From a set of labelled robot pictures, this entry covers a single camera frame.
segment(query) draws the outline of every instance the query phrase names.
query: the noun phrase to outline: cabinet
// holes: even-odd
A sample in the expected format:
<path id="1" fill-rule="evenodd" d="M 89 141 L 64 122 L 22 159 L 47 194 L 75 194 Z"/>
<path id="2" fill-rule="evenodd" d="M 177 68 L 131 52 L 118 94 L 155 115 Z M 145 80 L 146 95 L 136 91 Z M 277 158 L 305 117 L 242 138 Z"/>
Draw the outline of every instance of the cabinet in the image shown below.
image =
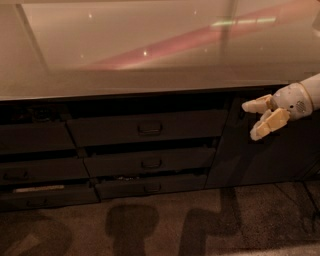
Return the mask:
<path id="1" fill-rule="evenodd" d="M 319 112 L 250 139 L 267 93 L 2 102 L 0 211 L 319 176 Z"/>

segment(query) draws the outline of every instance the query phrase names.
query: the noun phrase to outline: glass countertop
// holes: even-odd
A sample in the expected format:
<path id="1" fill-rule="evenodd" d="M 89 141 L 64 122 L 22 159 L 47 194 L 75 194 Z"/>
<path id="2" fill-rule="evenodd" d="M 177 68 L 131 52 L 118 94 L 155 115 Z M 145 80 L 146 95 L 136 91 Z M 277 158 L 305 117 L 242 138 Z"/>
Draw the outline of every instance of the glass countertop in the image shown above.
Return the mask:
<path id="1" fill-rule="evenodd" d="M 2 2 L 2 101 L 285 85 L 320 73 L 317 0 Z"/>

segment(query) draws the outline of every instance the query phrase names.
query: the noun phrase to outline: floor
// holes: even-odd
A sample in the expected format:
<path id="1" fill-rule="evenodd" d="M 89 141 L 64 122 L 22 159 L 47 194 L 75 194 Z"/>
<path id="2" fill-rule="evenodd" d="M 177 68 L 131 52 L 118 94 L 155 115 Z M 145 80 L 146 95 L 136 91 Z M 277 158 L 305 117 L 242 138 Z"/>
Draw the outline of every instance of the floor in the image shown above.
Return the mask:
<path id="1" fill-rule="evenodd" d="M 307 183 L 320 205 L 320 181 Z M 320 255 L 302 183 L 0 214 L 0 255 Z"/>

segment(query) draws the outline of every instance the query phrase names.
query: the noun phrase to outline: dark drawer front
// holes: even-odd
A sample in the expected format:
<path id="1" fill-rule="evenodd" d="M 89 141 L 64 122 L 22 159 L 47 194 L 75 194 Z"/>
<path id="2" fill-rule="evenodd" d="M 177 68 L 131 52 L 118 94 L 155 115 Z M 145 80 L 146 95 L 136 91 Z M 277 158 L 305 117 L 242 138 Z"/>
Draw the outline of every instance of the dark drawer front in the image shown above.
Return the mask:
<path id="1" fill-rule="evenodd" d="M 80 159 L 53 159 L 0 165 L 0 185 L 88 178 Z"/>
<path id="2" fill-rule="evenodd" d="M 215 149 L 187 148 L 86 158 L 91 177 L 210 167 Z"/>
<path id="3" fill-rule="evenodd" d="M 226 110 L 176 112 L 68 121 L 79 147 L 220 136 Z"/>
<path id="4" fill-rule="evenodd" d="M 192 174 L 146 178 L 136 181 L 106 181 L 96 185 L 101 199 L 141 196 L 203 189 L 207 176 Z"/>
<path id="5" fill-rule="evenodd" d="M 65 189 L 51 191 L 11 194 L 0 192 L 0 211 L 58 207 L 98 201 L 94 189 L 86 185 L 72 185 Z"/>
<path id="6" fill-rule="evenodd" d="M 64 123 L 0 126 L 0 154 L 72 149 Z"/>

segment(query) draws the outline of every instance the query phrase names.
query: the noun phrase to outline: white robotic hand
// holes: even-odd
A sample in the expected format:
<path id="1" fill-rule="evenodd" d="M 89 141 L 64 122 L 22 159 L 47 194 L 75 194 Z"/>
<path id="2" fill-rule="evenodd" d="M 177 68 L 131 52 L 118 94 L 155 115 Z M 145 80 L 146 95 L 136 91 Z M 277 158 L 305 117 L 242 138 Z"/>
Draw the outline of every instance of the white robotic hand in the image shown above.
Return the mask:
<path id="1" fill-rule="evenodd" d="M 253 140 L 259 140 L 276 131 L 287 122 L 309 116 L 320 108 L 320 74 L 300 83 L 293 83 L 266 95 L 242 104 L 246 112 L 263 114 L 250 132 Z"/>

